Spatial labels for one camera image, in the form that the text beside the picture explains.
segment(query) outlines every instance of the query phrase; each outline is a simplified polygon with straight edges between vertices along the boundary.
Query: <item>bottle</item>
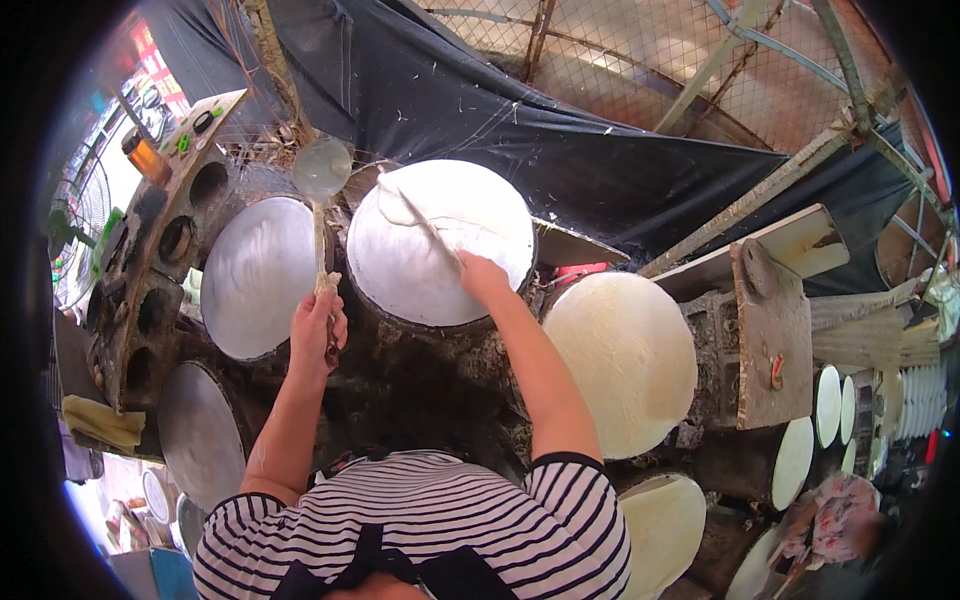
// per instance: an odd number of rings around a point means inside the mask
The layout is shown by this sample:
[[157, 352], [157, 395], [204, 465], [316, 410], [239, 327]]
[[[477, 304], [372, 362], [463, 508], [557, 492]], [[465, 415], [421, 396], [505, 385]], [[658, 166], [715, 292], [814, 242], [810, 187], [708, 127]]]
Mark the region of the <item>bottle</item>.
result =
[[153, 185], [163, 185], [170, 179], [173, 173], [170, 165], [156, 152], [153, 144], [143, 139], [140, 130], [136, 127], [123, 136], [120, 148], [136, 170]]

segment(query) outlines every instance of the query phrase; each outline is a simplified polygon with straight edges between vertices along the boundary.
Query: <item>striped shirt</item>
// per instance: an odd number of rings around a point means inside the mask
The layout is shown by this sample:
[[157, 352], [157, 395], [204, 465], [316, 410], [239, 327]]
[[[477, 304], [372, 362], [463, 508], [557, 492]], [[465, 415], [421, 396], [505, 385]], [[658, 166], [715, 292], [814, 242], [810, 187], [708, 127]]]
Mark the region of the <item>striped shirt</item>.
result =
[[[431, 560], [475, 553], [509, 589], [505, 597], [615, 598], [630, 576], [626, 523], [597, 461], [542, 456], [518, 488], [487, 468], [417, 450], [357, 459], [296, 507], [259, 493], [222, 502], [207, 519], [194, 581], [203, 597], [270, 597], [295, 565], [324, 589], [369, 526], [382, 531], [375, 551], [398, 551], [421, 574]], [[444, 600], [430, 581], [417, 584]]]

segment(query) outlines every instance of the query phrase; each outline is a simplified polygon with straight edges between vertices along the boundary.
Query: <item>person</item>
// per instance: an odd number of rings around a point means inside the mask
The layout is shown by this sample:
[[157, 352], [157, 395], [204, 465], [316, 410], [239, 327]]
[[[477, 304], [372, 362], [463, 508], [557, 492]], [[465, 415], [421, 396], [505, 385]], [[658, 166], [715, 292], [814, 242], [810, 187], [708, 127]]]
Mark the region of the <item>person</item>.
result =
[[329, 600], [615, 598], [630, 577], [626, 523], [593, 419], [570, 371], [507, 274], [458, 252], [464, 288], [490, 312], [533, 423], [521, 487], [439, 450], [351, 461], [305, 490], [330, 374], [328, 289], [293, 317], [290, 366], [240, 494], [210, 514], [194, 561], [203, 597]]
[[873, 484], [842, 471], [801, 495], [784, 518], [783, 557], [795, 559], [788, 577], [821, 564], [872, 561], [896, 533], [896, 523], [878, 509]]

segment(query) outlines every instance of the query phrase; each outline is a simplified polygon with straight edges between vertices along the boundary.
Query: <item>black tarp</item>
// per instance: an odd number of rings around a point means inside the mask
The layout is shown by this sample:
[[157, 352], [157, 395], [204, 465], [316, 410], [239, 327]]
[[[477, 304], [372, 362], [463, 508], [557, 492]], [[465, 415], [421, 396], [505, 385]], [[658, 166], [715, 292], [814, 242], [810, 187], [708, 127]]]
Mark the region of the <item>black tarp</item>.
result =
[[[443, 157], [487, 166], [523, 194], [533, 214], [618, 247], [634, 258], [634, 268], [785, 159], [657, 135], [561, 104], [507, 77], [405, 0], [268, 4], [315, 127], [402, 164]], [[140, 12], [191, 102], [248, 85], [233, 53], [237, 48], [247, 65], [256, 64], [245, 17], [211, 14], [203, 0], [150, 3]], [[221, 19], [228, 37], [217, 25]], [[254, 77], [260, 78], [256, 101], [247, 102], [237, 122], [266, 123], [282, 114], [266, 75]], [[823, 202], [855, 251], [848, 269], [856, 274], [811, 282], [810, 292], [870, 291], [882, 285], [873, 260], [875, 226], [896, 211], [905, 182], [872, 149], [838, 153], [723, 239]], [[869, 219], [853, 217], [861, 211]], [[869, 227], [856, 226], [866, 220]]]

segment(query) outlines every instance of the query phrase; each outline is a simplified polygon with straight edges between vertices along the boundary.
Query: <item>red sign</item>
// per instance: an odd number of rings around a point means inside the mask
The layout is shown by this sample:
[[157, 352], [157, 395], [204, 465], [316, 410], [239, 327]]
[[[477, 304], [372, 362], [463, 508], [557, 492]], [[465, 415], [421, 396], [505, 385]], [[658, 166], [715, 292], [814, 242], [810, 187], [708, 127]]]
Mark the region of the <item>red sign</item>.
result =
[[143, 19], [137, 21], [131, 31], [131, 37], [136, 45], [136, 51], [140, 54], [140, 60], [150, 73], [151, 79], [154, 80], [156, 91], [160, 93], [163, 102], [178, 119], [190, 114], [190, 103], [186, 101], [186, 95], [180, 89], [170, 69], [167, 68], [167, 63], [163, 61], [160, 51], [157, 50], [154, 37], [150, 35], [150, 30], [147, 28], [147, 22]]

